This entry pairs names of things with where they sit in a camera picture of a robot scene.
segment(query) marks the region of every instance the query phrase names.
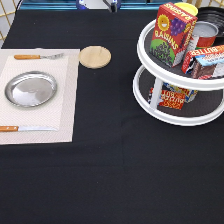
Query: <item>white shelf tier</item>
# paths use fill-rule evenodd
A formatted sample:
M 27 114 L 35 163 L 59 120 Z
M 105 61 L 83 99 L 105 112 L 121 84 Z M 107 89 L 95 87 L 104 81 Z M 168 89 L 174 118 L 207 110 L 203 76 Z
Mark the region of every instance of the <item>white shelf tier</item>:
M 136 75 L 135 78 L 133 80 L 133 92 L 135 95 L 136 100 L 138 101 L 138 103 L 140 104 L 140 106 L 150 115 L 152 115 L 153 117 L 162 120 L 164 122 L 170 123 L 170 124 L 175 124 L 175 125 L 181 125 L 181 126 L 195 126 L 195 125 L 201 125 L 201 124 L 205 124 L 208 123 L 214 119 L 216 119 L 218 116 L 220 116 L 222 114 L 222 112 L 224 111 L 224 92 L 223 90 L 221 91 L 221 98 L 220 98 L 220 104 L 218 103 L 217 107 L 214 108 L 214 110 L 212 112 L 209 112 L 208 114 L 202 115 L 202 116 L 198 116 L 198 117 L 181 117 L 180 114 L 182 113 L 181 110 L 176 110 L 176 109 L 171 109 L 171 108 L 166 108 L 166 107 L 161 107 L 158 106 L 157 108 L 152 108 L 150 106 L 150 104 L 144 99 L 144 97 L 142 96 L 140 89 L 139 89 L 139 80 L 140 77 L 142 75 L 142 73 L 145 71 L 144 66 L 141 66 Z M 192 107 L 194 102 L 191 103 L 185 103 L 184 107 Z M 179 116 L 174 116 L 169 114 L 169 112 L 174 113 L 174 112 L 179 112 Z
M 158 77 L 164 82 L 168 82 L 170 84 L 187 88 L 193 90 L 201 90 L 201 91 L 212 91 L 218 89 L 224 89 L 224 78 L 220 79 L 212 79 L 212 80 L 199 80 L 199 79 L 192 79 L 190 77 L 184 77 L 181 75 L 177 75 L 171 71 L 172 70 L 167 66 L 167 70 L 162 68 L 161 66 L 157 65 L 148 55 L 145 49 L 145 40 L 149 32 L 153 31 L 155 27 L 156 20 L 149 23 L 141 32 L 139 37 L 138 45 L 137 45 L 137 52 L 138 57 L 144 67 L 154 76 Z

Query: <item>yellow lid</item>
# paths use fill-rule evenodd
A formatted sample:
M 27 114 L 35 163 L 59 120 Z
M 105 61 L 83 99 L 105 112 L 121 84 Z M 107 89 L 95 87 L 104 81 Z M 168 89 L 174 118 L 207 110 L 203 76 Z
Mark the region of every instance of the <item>yellow lid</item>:
M 196 16 L 198 14 L 198 9 L 194 5 L 191 5 L 189 3 L 178 2 L 178 3 L 175 3 L 175 5 L 185 10 L 186 12 L 190 13 L 193 16 Z

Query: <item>plate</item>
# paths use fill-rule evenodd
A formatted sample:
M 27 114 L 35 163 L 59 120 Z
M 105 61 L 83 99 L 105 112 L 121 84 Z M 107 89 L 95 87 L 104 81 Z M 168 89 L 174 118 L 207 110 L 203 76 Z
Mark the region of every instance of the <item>plate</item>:
M 16 76 L 5 87 L 6 98 L 20 107 L 35 107 L 47 102 L 57 91 L 55 78 L 32 71 Z
M 216 25 L 219 29 L 217 37 L 224 37 L 224 9 L 218 7 L 203 7 L 198 9 L 198 21 Z

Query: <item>red box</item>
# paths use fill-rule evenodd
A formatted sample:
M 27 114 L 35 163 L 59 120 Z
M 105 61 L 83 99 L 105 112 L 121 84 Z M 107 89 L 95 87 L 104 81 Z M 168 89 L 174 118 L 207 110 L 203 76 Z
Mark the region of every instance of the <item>red box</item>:
M 218 53 L 223 53 L 223 52 L 224 52 L 224 45 L 210 47 L 210 48 L 197 49 L 194 51 L 188 51 L 181 69 L 185 74 L 187 74 L 187 73 L 190 74 L 193 71 L 194 64 L 196 61 L 195 56 L 218 54 Z
M 171 2 L 161 5 L 150 52 L 170 67 L 178 65 L 183 59 L 196 21 L 197 17 Z
M 153 88 L 151 88 L 149 91 L 149 98 L 148 98 L 149 103 L 151 102 L 152 93 Z M 184 105 L 184 100 L 185 100 L 185 94 L 183 93 L 176 93 L 168 90 L 162 90 L 158 105 L 181 110 L 181 108 Z

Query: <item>orange handle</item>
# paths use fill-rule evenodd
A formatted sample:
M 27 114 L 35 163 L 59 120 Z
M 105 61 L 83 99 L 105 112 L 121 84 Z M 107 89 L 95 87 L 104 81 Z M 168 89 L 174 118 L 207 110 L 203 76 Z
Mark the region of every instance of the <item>orange handle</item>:
M 0 126 L 0 132 L 18 131 L 18 126 Z
M 14 58 L 17 60 L 40 59 L 40 55 L 15 55 Z

